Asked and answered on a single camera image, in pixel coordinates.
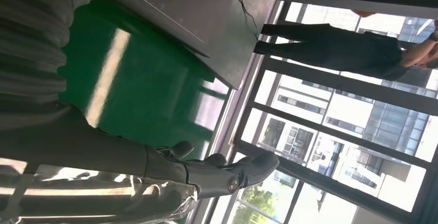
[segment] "gray table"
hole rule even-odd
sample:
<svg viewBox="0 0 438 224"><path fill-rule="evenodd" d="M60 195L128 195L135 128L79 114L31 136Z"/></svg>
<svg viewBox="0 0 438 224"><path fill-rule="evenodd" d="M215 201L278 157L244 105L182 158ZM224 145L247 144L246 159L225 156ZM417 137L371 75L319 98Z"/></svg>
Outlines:
<svg viewBox="0 0 438 224"><path fill-rule="evenodd" d="M225 84L238 89L257 42L238 0L117 0L184 43ZM258 31L272 0L244 0Z"/></svg>

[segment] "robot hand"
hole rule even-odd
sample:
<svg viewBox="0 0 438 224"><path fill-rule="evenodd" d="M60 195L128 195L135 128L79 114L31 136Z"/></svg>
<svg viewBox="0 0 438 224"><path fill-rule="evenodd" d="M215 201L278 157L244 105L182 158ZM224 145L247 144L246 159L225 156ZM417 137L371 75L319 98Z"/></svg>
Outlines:
<svg viewBox="0 0 438 224"><path fill-rule="evenodd" d="M229 195L236 190L252 186L266 179L278 166L278 158L270 152L255 158L245 157L225 165L222 154L213 154L203 161L178 161L193 151L188 141L182 141L172 148L157 148L170 161L181 164L187 172L186 184L195 185L198 198Z"/></svg>

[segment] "green floor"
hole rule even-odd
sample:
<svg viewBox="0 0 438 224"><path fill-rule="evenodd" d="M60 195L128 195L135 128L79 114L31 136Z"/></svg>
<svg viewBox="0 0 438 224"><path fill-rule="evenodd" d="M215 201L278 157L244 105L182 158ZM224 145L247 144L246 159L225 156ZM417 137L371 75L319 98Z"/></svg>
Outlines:
<svg viewBox="0 0 438 224"><path fill-rule="evenodd" d="M124 52L114 39L118 29L129 33L119 31L128 37ZM86 113L92 96L100 96L97 83L104 82L108 94L100 98L98 127L151 146L190 140L191 158L202 155L229 91L207 68L111 0L79 8L70 30L68 62L59 69L68 82L62 100Z"/></svg>

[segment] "tree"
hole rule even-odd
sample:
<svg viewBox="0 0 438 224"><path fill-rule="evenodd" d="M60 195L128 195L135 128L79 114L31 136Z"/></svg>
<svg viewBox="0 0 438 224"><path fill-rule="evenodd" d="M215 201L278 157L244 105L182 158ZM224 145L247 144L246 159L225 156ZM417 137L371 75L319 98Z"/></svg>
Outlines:
<svg viewBox="0 0 438 224"><path fill-rule="evenodd" d="M272 194L270 192L259 190L258 186L253 186L243 192L241 200L268 215L272 215L274 213L274 206L271 195ZM264 224L267 223L268 220L268 218L255 212L254 210L243 205L239 205L232 224Z"/></svg>

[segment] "bolt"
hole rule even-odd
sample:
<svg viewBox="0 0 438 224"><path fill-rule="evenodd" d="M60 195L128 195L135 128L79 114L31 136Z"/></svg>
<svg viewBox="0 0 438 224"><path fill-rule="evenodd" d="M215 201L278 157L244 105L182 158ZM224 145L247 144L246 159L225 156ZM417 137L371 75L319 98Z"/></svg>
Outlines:
<svg viewBox="0 0 438 224"><path fill-rule="evenodd" d="M236 176L232 176L230 180L228 180L228 191L229 192L235 192L237 188L239 187L239 180Z"/></svg>

